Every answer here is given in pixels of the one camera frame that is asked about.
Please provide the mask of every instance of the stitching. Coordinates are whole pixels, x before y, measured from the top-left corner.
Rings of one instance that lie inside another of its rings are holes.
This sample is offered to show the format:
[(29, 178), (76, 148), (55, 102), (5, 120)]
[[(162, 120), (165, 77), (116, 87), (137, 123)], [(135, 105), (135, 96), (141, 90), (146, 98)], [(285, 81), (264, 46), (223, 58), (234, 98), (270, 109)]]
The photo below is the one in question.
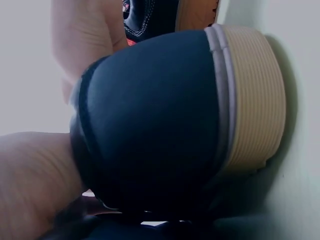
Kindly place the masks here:
[(134, 35), (135, 37), (140, 37), (146, 31), (146, 29), (148, 27), (148, 23), (150, 21), (152, 13), (154, 12), (155, 2), (156, 2), (156, 0), (151, 0), (151, 6), (148, 9), (148, 13), (146, 14), (146, 12), (145, 12), (145, 16), (144, 16), (144, 19), (143, 19), (143, 22), (142, 22), (142, 28), (140, 30), (133, 31), (130, 28), (128, 28), (126, 25), (124, 25), (124, 29), (127, 32), (129, 32), (130, 34)]

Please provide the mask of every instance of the black leather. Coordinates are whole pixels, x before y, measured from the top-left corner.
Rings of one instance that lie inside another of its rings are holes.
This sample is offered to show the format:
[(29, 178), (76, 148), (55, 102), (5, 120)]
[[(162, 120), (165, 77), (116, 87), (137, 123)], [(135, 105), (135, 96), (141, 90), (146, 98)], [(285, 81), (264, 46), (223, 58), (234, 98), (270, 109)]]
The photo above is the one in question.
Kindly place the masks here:
[(76, 164), (107, 207), (142, 221), (145, 211), (163, 220), (203, 216), (199, 196), (217, 172), (219, 127), (204, 31), (162, 35), (100, 59), (71, 104)]
[(130, 13), (124, 20), (128, 39), (134, 42), (173, 33), (179, 0), (130, 0)]

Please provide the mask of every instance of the white wall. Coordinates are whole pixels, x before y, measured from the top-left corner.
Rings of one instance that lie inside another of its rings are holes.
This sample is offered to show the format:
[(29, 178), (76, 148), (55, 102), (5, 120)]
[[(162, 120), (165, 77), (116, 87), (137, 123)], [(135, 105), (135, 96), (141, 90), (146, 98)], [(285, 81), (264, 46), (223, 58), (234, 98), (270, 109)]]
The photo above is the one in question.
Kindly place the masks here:
[(320, 239), (320, 2), (221, 0), (217, 22), (257, 28), (280, 64), (288, 100), (279, 153), (226, 203), (226, 239)]
[(68, 131), (49, 13), (49, 0), (0, 2), (0, 135)]

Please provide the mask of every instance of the shoe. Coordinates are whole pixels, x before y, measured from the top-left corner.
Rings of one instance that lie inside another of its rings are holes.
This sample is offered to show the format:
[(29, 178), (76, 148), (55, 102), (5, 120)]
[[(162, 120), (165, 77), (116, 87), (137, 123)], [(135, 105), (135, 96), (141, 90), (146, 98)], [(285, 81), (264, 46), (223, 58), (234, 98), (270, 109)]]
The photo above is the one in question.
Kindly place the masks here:
[(129, 44), (183, 30), (204, 29), (216, 20), (219, 0), (123, 0)]

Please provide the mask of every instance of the white background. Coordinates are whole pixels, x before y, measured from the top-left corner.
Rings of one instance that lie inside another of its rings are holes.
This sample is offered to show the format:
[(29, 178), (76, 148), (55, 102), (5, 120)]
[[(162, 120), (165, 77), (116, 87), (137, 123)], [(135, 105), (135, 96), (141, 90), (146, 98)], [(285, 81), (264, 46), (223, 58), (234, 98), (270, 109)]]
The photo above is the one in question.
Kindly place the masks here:
[(0, 135), (66, 132), (60, 73), (50, 50), (50, 1), (0, 2)]

